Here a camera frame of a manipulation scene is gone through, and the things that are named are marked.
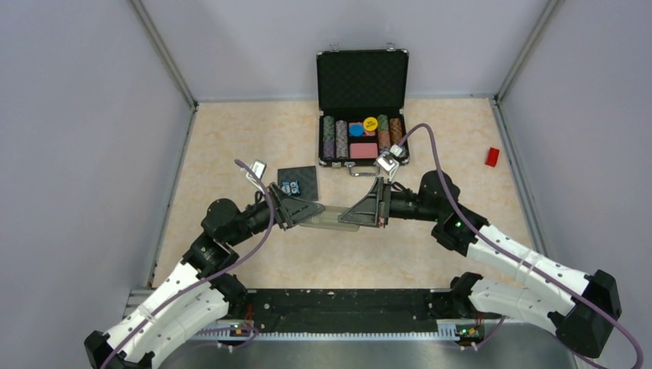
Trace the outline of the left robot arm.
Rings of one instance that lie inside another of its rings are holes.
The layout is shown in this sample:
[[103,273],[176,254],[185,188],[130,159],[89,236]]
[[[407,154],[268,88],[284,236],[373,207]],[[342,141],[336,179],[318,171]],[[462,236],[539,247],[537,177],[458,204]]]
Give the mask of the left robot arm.
[[213,201],[202,232],[165,281],[120,323],[86,337],[91,367],[158,368],[203,327],[242,315],[247,290],[230,271],[244,259],[233,247],[256,234],[266,241],[273,226],[287,230],[324,210],[276,184],[258,191],[244,210],[227,198]]

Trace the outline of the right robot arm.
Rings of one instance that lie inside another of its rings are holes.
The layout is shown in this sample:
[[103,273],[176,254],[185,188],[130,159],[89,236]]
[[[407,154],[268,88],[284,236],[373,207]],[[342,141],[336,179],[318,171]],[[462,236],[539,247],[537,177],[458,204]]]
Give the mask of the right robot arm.
[[509,274],[517,286],[467,272],[451,283],[451,307],[462,316],[476,311],[514,317],[553,334],[575,353],[598,358],[622,309],[615,278],[570,268],[528,248],[485,217],[459,203],[451,178],[429,171],[418,192],[377,178],[371,190],[338,218],[345,224],[380,228],[389,219],[432,221],[437,243],[461,256]]

